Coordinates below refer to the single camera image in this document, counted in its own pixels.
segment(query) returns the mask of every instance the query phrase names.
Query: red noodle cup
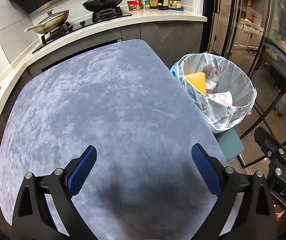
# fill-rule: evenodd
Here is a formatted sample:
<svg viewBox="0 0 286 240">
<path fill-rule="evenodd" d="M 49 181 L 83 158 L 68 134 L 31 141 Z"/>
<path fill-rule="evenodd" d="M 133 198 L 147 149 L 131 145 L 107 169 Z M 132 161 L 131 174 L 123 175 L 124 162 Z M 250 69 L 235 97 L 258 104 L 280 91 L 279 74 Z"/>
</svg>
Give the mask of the red noodle cup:
<svg viewBox="0 0 286 240">
<path fill-rule="evenodd" d="M 232 106 L 233 99 L 230 91 L 222 92 L 222 93 L 215 93 L 215 94 L 208 94 L 208 97 L 215 102 L 224 104 L 226 106 Z"/>
<path fill-rule="evenodd" d="M 127 5 L 130 11 L 138 11 L 142 9 L 141 4 L 142 4 L 142 0 L 127 1 Z"/>
</svg>

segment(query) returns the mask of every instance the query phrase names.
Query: gray carpet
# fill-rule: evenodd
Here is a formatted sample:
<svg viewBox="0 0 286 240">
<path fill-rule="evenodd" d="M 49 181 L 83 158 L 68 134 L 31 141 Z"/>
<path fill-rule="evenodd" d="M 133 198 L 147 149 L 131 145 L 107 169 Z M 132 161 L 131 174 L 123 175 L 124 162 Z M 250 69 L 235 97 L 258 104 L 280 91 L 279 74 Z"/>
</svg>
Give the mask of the gray carpet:
<svg viewBox="0 0 286 240">
<path fill-rule="evenodd" d="M 50 174 L 93 145 L 97 162 L 72 201 L 99 240 L 189 240 L 217 199 L 192 161 L 197 142 L 226 166 L 199 109 L 144 41 L 83 53 L 20 93 L 0 149 L 2 212 L 11 224 L 24 174 Z"/>
</svg>

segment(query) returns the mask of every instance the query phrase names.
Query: wok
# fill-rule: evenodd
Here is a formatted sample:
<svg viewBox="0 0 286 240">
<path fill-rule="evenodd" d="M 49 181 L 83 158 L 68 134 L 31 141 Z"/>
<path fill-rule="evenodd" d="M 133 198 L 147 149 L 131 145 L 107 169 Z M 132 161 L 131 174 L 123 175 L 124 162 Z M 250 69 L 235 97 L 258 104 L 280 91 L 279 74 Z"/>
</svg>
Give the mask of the wok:
<svg viewBox="0 0 286 240">
<path fill-rule="evenodd" d="M 26 28 L 24 31 L 34 30 L 38 34 L 45 34 L 66 22 L 70 10 L 52 14 L 53 9 L 47 11 L 47 17 L 39 24 Z"/>
<path fill-rule="evenodd" d="M 83 3 L 84 8 L 90 12 L 116 8 L 123 0 L 88 0 Z"/>
</svg>

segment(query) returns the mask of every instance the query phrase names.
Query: white countertop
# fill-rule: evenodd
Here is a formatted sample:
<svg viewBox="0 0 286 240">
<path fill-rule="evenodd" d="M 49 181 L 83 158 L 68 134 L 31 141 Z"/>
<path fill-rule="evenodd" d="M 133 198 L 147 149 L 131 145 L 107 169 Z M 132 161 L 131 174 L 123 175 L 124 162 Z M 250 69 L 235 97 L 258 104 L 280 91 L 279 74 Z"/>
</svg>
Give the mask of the white countertop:
<svg viewBox="0 0 286 240">
<path fill-rule="evenodd" d="M 243 22 L 243 23 L 246 23 L 246 24 L 248 24 L 248 25 L 251 25 L 251 26 L 257 28 L 257 29 L 260 30 L 260 31 L 264 31 L 264 29 L 263 29 L 261 26 L 258 26 L 258 25 L 256 25 L 256 24 L 253 23 L 253 22 L 247 21 L 247 20 L 242 19 L 242 18 L 240 18 L 240 22 Z"/>
<path fill-rule="evenodd" d="M 155 9 L 150 10 L 140 10 L 140 11 L 130 11 L 132 16 L 121 17 L 114 20 L 109 20 L 101 23 L 97 23 L 86 28 L 82 28 L 73 33 L 70 33 L 62 38 L 53 41 L 46 47 L 38 50 L 34 54 L 32 51 L 40 44 L 40 41 L 35 41 L 31 46 L 29 46 L 25 51 L 18 56 L 18 58 L 12 63 L 13 70 L 9 73 L 0 85 L 0 115 L 3 111 L 4 105 L 16 85 L 18 79 L 21 77 L 22 73 L 26 68 L 32 63 L 36 62 L 40 58 L 46 56 L 47 54 L 59 49 L 68 43 L 79 40 L 86 36 L 90 36 L 95 33 L 103 32 L 106 30 L 146 22 L 158 22 L 158 21 L 196 21 L 196 22 L 206 22 L 207 18 L 202 15 L 191 13 L 189 11 L 159 11 Z M 85 19 L 76 19 L 71 21 L 71 23 L 80 22 Z"/>
<path fill-rule="evenodd" d="M 198 21 L 198 22 L 206 22 L 207 17 L 202 15 L 197 15 L 191 13 L 189 11 L 174 11 L 174 10 L 167 10 L 167 11 L 159 11 L 155 9 L 150 10 L 140 10 L 140 11 L 126 11 L 132 14 L 132 16 L 126 16 L 117 18 L 114 20 L 109 20 L 101 23 L 97 23 L 86 28 L 77 30 L 71 34 L 68 34 L 56 41 L 53 41 L 43 49 L 35 52 L 31 57 L 32 62 L 29 60 L 28 65 L 32 64 L 33 62 L 39 60 L 40 58 L 44 57 L 45 55 L 51 53 L 52 51 L 67 45 L 70 42 L 79 40 L 86 36 L 103 32 L 106 30 L 132 25 L 132 24 L 139 24 L 139 23 L 146 23 L 146 22 L 158 22 L 158 21 Z M 71 24 L 75 22 L 80 22 L 80 20 L 84 19 L 77 19 L 71 21 Z"/>
</svg>

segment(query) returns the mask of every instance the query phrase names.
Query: cabinet handle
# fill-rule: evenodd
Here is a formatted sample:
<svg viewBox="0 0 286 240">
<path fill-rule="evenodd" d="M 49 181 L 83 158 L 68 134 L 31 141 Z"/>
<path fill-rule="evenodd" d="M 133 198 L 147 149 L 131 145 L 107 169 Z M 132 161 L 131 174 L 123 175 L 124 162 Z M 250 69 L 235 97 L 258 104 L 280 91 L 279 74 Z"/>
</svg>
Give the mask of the cabinet handle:
<svg viewBox="0 0 286 240">
<path fill-rule="evenodd" d="M 221 0 L 215 0 L 214 2 L 214 13 L 220 14 L 221 12 Z"/>
</svg>

